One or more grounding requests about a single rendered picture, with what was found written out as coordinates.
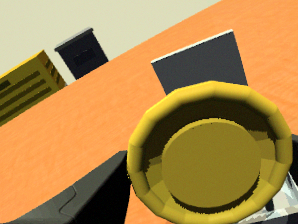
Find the dark olive round plate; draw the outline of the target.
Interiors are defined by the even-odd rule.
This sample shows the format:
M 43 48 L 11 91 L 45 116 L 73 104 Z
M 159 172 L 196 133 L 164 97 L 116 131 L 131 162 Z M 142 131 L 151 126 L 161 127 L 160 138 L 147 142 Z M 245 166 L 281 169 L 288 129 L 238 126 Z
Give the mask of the dark olive round plate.
M 172 224 L 237 224 L 277 196 L 293 164 L 278 105 L 246 85 L 174 89 L 128 140 L 134 193 Z

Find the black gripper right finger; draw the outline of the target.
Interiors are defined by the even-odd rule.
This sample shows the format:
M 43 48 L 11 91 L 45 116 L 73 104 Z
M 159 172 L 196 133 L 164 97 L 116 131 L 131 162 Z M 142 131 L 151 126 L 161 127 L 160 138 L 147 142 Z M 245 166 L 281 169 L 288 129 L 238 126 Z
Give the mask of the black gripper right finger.
M 291 179 L 294 180 L 295 185 L 298 186 L 298 135 L 294 135 L 294 133 L 291 147 L 293 147 L 293 164 L 291 164 L 289 173 Z

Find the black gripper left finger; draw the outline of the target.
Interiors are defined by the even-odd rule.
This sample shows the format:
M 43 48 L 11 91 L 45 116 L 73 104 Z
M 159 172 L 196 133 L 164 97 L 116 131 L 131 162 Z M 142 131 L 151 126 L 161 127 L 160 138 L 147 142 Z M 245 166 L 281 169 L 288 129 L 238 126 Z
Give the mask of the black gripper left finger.
M 125 224 L 132 181 L 120 151 L 55 197 L 5 224 Z

